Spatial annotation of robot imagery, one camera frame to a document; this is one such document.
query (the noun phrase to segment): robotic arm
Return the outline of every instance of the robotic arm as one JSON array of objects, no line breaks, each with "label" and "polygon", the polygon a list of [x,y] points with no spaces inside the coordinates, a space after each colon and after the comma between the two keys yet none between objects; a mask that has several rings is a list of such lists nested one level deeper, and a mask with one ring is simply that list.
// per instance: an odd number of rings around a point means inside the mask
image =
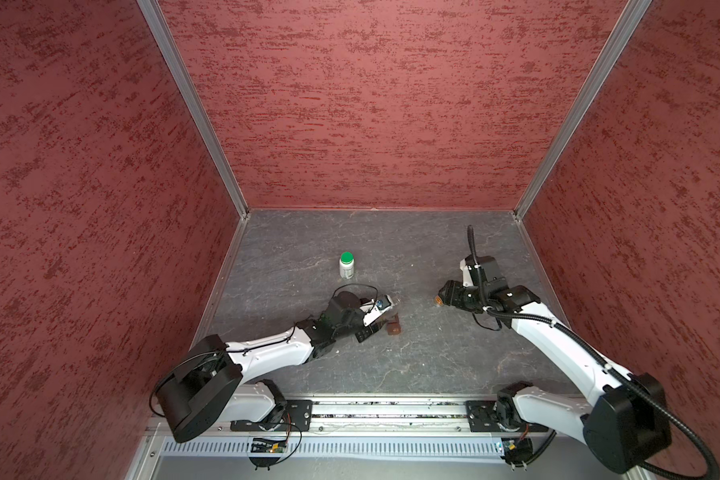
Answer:
[{"label": "robotic arm", "polygon": [[285,408],[282,394],[270,381],[251,380],[316,360],[340,338],[354,335],[359,342],[365,341],[382,328],[393,307],[392,299],[378,291],[373,300],[334,292],[319,318],[297,322],[278,335],[246,342],[207,336],[157,383],[152,396],[157,397],[179,443],[197,437],[217,421],[277,422]]},{"label": "robotic arm", "polygon": [[670,446],[672,423],[706,461],[707,473],[693,478],[720,477],[720,468],[704,441],[666,409],[664,389],[656,379],[648,374],[634,376],[595,350],[525,286],[509,288],[496,259],[477,256],[471,225],[468,242],[471,255],[461,261],[461,283],[445,283],[435,298],[437,303],[494,316],[549,357],[586,399],[576,401],[527,382],[515,383],[501,390],[495,403],[494,417],[502,428],[516,431],[525,423],[548,426],[586,444],[616,473],[642,466],[668,478],[691,478],[645,462]]}]

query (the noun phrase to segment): bottle with green cap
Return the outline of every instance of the bottle with green cap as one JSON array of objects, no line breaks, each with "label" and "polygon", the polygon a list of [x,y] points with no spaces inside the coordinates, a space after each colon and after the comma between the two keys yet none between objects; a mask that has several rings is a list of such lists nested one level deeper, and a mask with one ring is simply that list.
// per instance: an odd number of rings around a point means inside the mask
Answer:
[{"label": "bottle with green cap", "polygon": [[355,275],[355,257],[351,253],[344,252],[338,259],[338,273],[342,278],[352,278]]}]

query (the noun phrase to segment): black mounting plate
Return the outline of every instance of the black mounting plate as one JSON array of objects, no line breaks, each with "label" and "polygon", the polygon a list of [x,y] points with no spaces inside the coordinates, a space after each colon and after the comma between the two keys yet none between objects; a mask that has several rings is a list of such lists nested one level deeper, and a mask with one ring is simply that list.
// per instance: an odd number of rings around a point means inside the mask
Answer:
[{"label": "black mounting plate", "polygon": [[[309,430],[309,423],[312,420],[312,400],[287,400],[288,405],[286,411],[283,413],[283,418],[286,417],[286,413],[291,416],[291,423],[299,427],[302,432]],[[261,424],[257,422],[248,422],[246,420],[237,420],[230,423],[230,430],[232,432],[255,432],[255,433],[272,433],[272,432],[284,432],[287,426],[283,423],[275,428],[269,423]]]},{"label": "black mounting plate", "polygon": [[[494,404],[493,400],[467,400],[464,404],[467,407],[467,420],[469,420],[470,432],[480,433],[512,433],[503,430],[496,423],[493,412]],[[518,434],[522,434],[524,428],[516,431]],[[543,425],[536,423],[528,424],[528,432],[548,432],[549,429]]]}]

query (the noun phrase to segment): metal corner post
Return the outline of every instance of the metal corner post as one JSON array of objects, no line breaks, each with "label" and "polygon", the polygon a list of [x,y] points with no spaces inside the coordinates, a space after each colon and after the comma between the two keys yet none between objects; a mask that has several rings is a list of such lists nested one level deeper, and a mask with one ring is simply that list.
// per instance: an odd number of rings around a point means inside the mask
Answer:
[{"label": "metal corner post", "polygon": [[146,23],[150,26],[157,46],[160,47],[160,51],[163,53],[163,58],[168,64],[168,69],[173,75],[173,80],[179,87],[181,96],[184,97],[186,106],[192,114],[192,119],[194,119],[197,129],[200,131],[200,136],[205,142],[208,152],[211,154],[213,163],[216,165],[219,175],[224,181],[224,186],[229,192],[235,208],[237,208],[237,213],[240,215],[240,218],[243,218],[249,211],[248,205],[242,197],[240,186],[237,184],[235,175],[230,167],[230,162],[227,161],[224,149],[219,142],[219,138],[216,136],[216,132],[213,130],[206,110],[202,106],[202,101],[197,94],[197,90],[195,90],[195,85],[192,83],[190,73],[186,70],[179,49],[173,41],[173,35],[170,33],[165,16],[163,16],[163,11],[160,9],[157,0],[136,1],[139,4],[139,8],[141,8],[141,12],[144,14]]},{"label": "metal corner post", "polygon": [[584,84],[581,86],[581,90],[579,90],[574,104],[570,107],[570,110],[568,110],[568,115],[565,120],[563,120],[563,124],[560,126],[546,155],[539,164],[536,174],[533,179],[531,179],[528,188],[525,189],[523,197],[520,198],[520,202],[515,208],[515,215],[520,220],[525,217],[528,209],[541,190],[541,187],[544,185],[547,177],[549,177],[552,168],[554,168],[557,163],[557,159],[560,158],[566,145],[568,145],[568,141],[579,126],[581,119],[584,118],[584,114],[597,96],[597,92],[600,91],[608,74],[614,68],[616,60],[619,59],[619,56],[624,51],[624,47],[632,37],[637,25],[640,24],[640,20],[643,18],[650,3],[651,0],[629,0],[626,3],[621,16],[616,20],[614,30],[610,33],[605,45],[603,45],[603,50],[600,51],[600,55],[598,55],[597,60],[592,66],[592,70],[590,70]]}]

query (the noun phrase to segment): red textured wall panel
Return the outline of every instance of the red textured wall panel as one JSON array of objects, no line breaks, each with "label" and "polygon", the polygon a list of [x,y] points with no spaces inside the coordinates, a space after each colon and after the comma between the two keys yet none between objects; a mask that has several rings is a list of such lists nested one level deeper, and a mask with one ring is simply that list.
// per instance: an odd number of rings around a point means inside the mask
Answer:
[{"label": "red textured wall panel", "polygon": [[511,210],[624,0],[165,0],[251,206]]},{"label": "red textured wall panel", "polygon": [[[526,222],[574,328],[720,461],[720,1],[654,0]],[[703,467],[677,431],[660,460]]]},{"label": "red textured wall panel", "polygon": [[0,479],[122,478],[235,216],[134,1],[0,2]]}]

